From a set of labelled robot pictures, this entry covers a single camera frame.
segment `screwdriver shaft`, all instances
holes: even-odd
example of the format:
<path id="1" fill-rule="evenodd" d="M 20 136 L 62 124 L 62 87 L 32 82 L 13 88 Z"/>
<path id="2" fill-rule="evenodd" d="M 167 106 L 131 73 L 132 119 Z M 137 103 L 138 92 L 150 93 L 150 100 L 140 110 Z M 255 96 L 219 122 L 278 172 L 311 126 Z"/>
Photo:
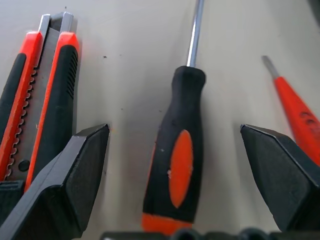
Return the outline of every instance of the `screwdriver shaft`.
<path id="1" fill-rule="evenodd" d="M 187 67 L 194 68 L 196 66 L 196 58 L 197 58 L 197 50 L 198 50 L 198 43 L 200 37 L 200 28 L 201 28 L 201 20 L 204 11 L 204 1 L 205 0 L 197 0 L 194 19 L 193 19 L 193 26 L 192 26 L 192 35 L 189 47 L 189 54 L 186 62 Z"/>
<path id="2" fill-rule="evenodd" d="M 277 71 L 276 67 L 274 66 L 274 64 L 272 63 L 271 59 L 268 56 L 262 56 L 261 58 L 262 58 L 264 65 L 271 73 L 272 78 L 274 80 L 279 78 L 280 74 L 278 73 L 278 71 Z"/>

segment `orange handle end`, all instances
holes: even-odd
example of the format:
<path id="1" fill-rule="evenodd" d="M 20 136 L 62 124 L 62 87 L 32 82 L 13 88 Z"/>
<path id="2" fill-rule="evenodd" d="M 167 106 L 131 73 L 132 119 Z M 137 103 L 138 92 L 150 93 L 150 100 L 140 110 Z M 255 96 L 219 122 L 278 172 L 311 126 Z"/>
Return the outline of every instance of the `orange handle end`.
<path id="1" fill-rule="evenodd" d="M 284 77 L 278 77 L 274 83 L 296 144 L 320 166 L 320 122 Z"/>
<path id="2" fill-rule="evenodd" d="M 162 233 L 170 236 L 182 228 L 191 228 L 192 223 L 179 221 L 170 217 L 142 214 L 141 226 L 147 233 Z"/>

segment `screwdriver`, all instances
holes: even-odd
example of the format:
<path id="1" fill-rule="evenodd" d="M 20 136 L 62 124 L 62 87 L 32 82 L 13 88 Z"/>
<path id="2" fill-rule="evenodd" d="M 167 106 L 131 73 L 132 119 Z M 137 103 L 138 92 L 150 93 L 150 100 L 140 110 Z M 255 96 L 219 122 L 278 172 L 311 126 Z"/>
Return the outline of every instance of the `screwdriver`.
<path id="1" fill-rule="evenodd" d="M 204 0 L 197 0 L 186 66 L 175 70 L 172 98 L 160 125 L 143 201 L 142 228 L 170 235 L 191 227 L 201 187 L 200 113 L 205 73 L 195 68 Z"/>
<path id="2" fill-rule="evenodd" d="M 295 93 L 268 56 L 262 61 L 271 73 L 296 144 L 320 166 L 320 122 L 303 100 Z"/>

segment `black rubber grip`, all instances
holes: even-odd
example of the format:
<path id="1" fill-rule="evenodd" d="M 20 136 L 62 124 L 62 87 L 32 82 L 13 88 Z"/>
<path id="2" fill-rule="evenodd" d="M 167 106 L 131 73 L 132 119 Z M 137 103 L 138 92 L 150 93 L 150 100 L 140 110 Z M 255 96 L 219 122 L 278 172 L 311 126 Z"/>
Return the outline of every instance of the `black rubber grip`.
<path id="1" fill-rule="evenodd" d="M 193 223 L 201 186 L 203 132 L 200 113 L 201 92 L 206 82 L 203 71 L 179 67 L 172 80 L 172 100 L 161 123 L 155 143 L 143 212 Z M 191 136 L 193 171 L 182 204 L 176 208 L 170 198 L 168 171 L 177 138 L 183 130 Z"/>
<path id="2" fill-rule="evenodd" d="M 4 136 L 7 122 L 10 116 L 12 105 L 14 104 L 16 92 L 19 86 L 20 78 L 25 67 L 27 56 L 19 53 L 13 63 L 11 72 L 3 88 L 0 98 L 0 144 Z"/>
<path id="3" fill-rule="evenodd" d="M 0 182 L 0 226 L 24 194 L 24 187 L 22 180 Z"/>
<path id="4" fill-rule="evenodd" d="M 59 52 L 32 179 L 64 149 L 72 136 L 77 67 L 76 48 L 63 46 Z"/>

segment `table surface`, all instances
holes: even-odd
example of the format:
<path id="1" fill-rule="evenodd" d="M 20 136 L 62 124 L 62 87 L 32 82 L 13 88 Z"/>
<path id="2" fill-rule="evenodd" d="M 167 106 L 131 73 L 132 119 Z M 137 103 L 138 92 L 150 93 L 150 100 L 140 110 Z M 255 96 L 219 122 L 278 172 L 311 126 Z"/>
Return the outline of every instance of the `table surface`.
<path id="1" fill-rule="evenodd" d="M 1 1 L 1 90 L 25 33 L 38 29 L 42 14 L 68 11 L 77 18 L 82 50 L 74 123 L 77 131 L 100 123 L 112 128 L 84 240 L 141 230 L 152 149 L 173 73 L 187 58 L 194 7 L 195 0 Z M 272 58 L 320 117 L 319 31 L 306 0 L 205 1 L 197 57 L 207 75 L 204 168 L 195 229 L 277 229 L 255 185 L 240 125 L 292 137 L 261 55 Z"/>

